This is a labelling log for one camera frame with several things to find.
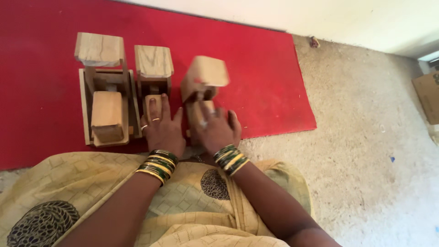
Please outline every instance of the green bangle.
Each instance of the green bangle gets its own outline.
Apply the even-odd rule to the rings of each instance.
[[[177,157],[166,150],[153,150],[146,161],[139,166],[136,172],[144,172],[157,177],[162,185],[171,178],[178,164]]]
[[[227,145],[216,152],[213,158],[219,167],[229,176],[234,175],[236,171],[241,169],[241,167],[249,161],[233,144]]]

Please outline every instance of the dark circular print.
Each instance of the dark circular print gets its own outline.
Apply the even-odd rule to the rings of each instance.
[[[207,170],[201,178],[201,189],[204,194],[218,200],[230,200],[226,181],[217,169]]]
[[[50,247],[77,220],[78,211],[65,201],[51,201],[33,207],[7,236],[9,247]]]

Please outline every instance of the cardboard box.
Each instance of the cardboard box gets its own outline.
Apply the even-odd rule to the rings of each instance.
[[[412,80],[427,120],[439,124],[439,71]]]

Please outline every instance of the hand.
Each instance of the hand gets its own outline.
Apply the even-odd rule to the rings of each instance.
[[[160,118],[160,120],[147,123],[145,115],[140,120],[140,125],[145,126],[142,134],[146,136],[149,150],[163,149],[173,153],[177,158],[181,158],[186,147],[186,140],[181,134],[181,119],[183,117],[183,108],[179,108],[175,113],[174,120],[171,120],[171,109],[166,94],[162,94],[162,115],[158,115],[155,99],[149,102],[149,114],[151,119]]]
[[[223,147],[235,144],[238,147],[241,140],[241,124],[232,110],[228,111],[228,122],[222,108],[217,108],[216,113],[210,113],[203,101],[199,102],[203,117],[207,122],[205,128],[196,124],[196,135],[211,155],[214,155]]]

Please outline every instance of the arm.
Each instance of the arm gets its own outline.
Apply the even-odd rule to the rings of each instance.
[[[229,111],[228,122],[222,109],[212,115],[200,102],[206,128],[195,130],[210,155],[241,139],[241,125],[236,114]],[[251,162],[247,162],[233,174],[233,180],[241,188],[249,202],[264,221],[268,229],[290,246],[339,246],[293,196],[267,177]]]
[[[186,145],[181,134],[182,109],[171,120],[168,97],[162,96],[162,116],[158,116],[155,100],[151,100],[151,119],[143,129],[150,150],[164,149],[181,157]],[[152,197],[162,182],[147,173],[136,172],[96,212],[72,230],[60,247],[133,246]]]

